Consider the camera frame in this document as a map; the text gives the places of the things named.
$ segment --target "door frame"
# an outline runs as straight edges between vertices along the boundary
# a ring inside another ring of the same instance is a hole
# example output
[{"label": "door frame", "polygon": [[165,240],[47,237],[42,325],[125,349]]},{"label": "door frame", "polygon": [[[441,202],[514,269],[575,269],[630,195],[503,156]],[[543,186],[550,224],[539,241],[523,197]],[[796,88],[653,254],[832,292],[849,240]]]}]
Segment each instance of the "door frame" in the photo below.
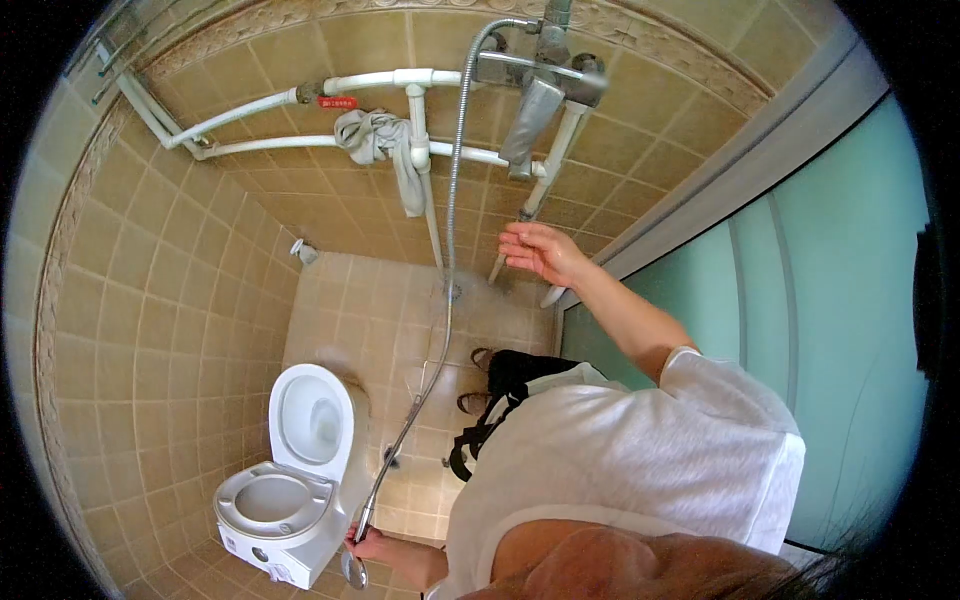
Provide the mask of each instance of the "door frame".
[{"label": "door frame", "polygon": [[[622,279],[677,249],[807,164],[889,90],[879,66],[844,21],[765,107],[680,185],[593,257]],[[554,355],[572,290],[557,301]]]}]

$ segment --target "white toilet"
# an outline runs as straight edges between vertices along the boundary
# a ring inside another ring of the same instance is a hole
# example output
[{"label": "white toilet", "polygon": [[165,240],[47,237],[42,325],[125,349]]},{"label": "white toilet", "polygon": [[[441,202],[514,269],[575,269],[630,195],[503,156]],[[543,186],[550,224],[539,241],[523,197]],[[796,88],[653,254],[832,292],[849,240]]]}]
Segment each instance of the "white toilet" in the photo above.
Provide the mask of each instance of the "white toilet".
[{"label": "white toilet", "polygon": [[373,480],[370,399],[317,365],[280,374],[270,393],[274,460],[231,476],[213,498],[232,554],[309,589],[340,547]]}]

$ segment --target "metal shower hose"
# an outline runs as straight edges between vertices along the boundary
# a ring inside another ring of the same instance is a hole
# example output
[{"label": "metal shower hose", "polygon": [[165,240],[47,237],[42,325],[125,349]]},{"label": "metal shower hose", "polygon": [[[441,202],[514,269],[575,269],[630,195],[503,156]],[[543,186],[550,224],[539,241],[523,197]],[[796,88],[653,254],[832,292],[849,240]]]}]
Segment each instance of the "metal shower hose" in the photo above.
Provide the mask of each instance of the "metal shower hose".
[{"label": "metal shower hose", "polygon": [[[444,349],[440,353],[440,360],[437,363],[437,369],[433,371],[433,375],[430,377],[430,380],[427,382],[426,387],[423,388],[423,391],[414,398],[414,404],[410,409],[410,414],[407,416],[407,421],[403,424],[403,429],[400,430],[398,436],[396,436],[396,441],[394,442],[393,447],[390,448],[390,453],[385,457],[383,462],[383,467],[380,468],[380,472],[376,476],[376,480],[373,482],[373,488],[370,491],[370,495],[367,496],[367,501],[364,503],[363,512],[360,514],[360,520],[357,523],[356,534],[353,536],[353,541],[360,542],[363,541],[364,536],[367,533],[367,526],[370,524],[370,519],[373,516],[373,505],[376,502],[376,494],[380,490],[380,485],[383,484],[383,479],[387,475],[387,469],[390,467],[390,464],[393,462],[396,454],[399,452],[400,444],[403,442],[403,438],[406,437],[407,432],[410,431],[410,427],[413,426],[414,420],[417,419],[417,415],[420,413],[420,409],[423,407],[423,403],[426,401],[426,398],[430,395],[433,386],[437,383],[437,379],[440,378],[440,370],[444,365],[446,360],[446,353],[450,348],[450,329],[453,321],[453,269],[456,264],[455,258],[455,248],[453,245],[453,207],[456,204],[457,198],[457,177],[460,173],[460,153],[464,147],[464,127],[467,122],[467,99],[470,92],[470,82],[473,80],[473,71],[476,68],[477,54],[480,52],[480,46],[483,43],[484,39],[487,38],[495,30],[502,27],[518,27],[518,28],[533,28],[537,27],[539,22],[537,19],[521,19],[521,18],[502,18],[497,19],[493,23],[489,23],[486,27],[480,30],[474,38],[473,42],[470,44],[469,51],[467,52],[467,58],[464,60],[464,70],[460,79],[460,106],[457,113],[457,131],[453,138],[453,150],[450,153],[450,191],[447,196],[446,201],[446,251],[449,255],[446,263],[446,331],[444,333]],[[355,580],[351,577],[351,572],[348,572],[348,564],[350,561],[356,561],[359,563],[357,568],[363,573],[363,576],[358,580]],[[345,571],[344,576],[347,577],[347,580],[350,584],[358,589],[365,588],[367,586],[367,577],[366,577],[366,568],[363,566],[363,562],[360,559],[350,556],[349,559],[346,559],[342,562],[342,568]]]}]

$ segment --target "person's right hand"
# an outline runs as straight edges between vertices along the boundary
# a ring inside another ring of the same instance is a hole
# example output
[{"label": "person's right hand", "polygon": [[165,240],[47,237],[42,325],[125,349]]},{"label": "person's right hand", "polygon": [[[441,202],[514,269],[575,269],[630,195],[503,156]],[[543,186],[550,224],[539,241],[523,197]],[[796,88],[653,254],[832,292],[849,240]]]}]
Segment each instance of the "person's right hand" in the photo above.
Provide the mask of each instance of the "person's right hand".
[{"label": "person's right hand", "polygon": [[540,223],[508,223],[500,233],[507,266],[533,271],[554,285],[573,287],[592,265],[568,235]]},{"label": "person's right hand", "polygon": [[376,558],[381,555],[380,551],[383,549],[384,542],[389,538],[384,536],[383,532],[376,527],[368,525],[367,535],[362,541],[355,543],[353,536],[357,533],[357,525],[358,523],[356,521],[350,524],[350,528],[347,529],[347,535],[344,537],[344,546],[358,559],[376,560]]}]

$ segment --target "toilet seat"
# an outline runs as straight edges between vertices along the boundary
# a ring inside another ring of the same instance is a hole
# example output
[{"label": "toilet seat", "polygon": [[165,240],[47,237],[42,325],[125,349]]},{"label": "toilet seat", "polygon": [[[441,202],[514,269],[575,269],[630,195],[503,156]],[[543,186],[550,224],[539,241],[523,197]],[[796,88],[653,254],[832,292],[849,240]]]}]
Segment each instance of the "toilet seat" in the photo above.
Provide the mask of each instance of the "toilet seat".
[{"label": "toilet seat", "polygon": [[316,537],[335,489],[324,477],[268,461],[220,484],[213,508],[221,523],[259,546],[285,548]]},{"label": "toilet seat", "polygon": [[353,402],[344,384],[318,365],[280,374],[270,393],[274,462],[341,481],[353,446]]}]

